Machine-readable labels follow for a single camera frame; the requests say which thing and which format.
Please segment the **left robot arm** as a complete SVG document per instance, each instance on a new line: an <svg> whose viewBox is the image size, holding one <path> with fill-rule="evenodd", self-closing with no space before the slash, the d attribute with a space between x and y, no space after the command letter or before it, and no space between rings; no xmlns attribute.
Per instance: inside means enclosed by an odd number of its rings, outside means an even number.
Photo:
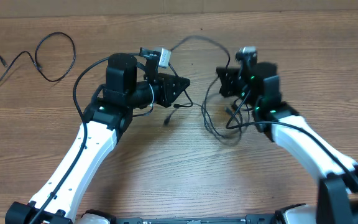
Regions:
<svg viewBox="0 0 358 224"><path fill-rule="evenodd" d="M158 72L169 66L169 56L142 49L112 54L105 61L106 81L91 97L89 105L78 108L81 126L71 148L47 183L28 203L14 202L5 216L7 224L27 223L115 223L116 217L87 210L78 218L82 198L102 161L116 147L131 124L133 110L158 104L170 107L190 85L190 80Z"/></svg>

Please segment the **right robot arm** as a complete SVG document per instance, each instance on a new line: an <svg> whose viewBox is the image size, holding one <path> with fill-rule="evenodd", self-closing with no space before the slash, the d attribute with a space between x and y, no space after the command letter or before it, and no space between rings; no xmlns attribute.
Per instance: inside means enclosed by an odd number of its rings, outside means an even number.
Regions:
<svg viewBox="0 0 358 224"><path fill-rule="evenodd" d="M237 96L249 105L250 125L289 152L318 185L315 206L305 203L275 211L272 223L358 223L358 162L339 152L282 100L274 63L218 67L220 94Z"/></svg>

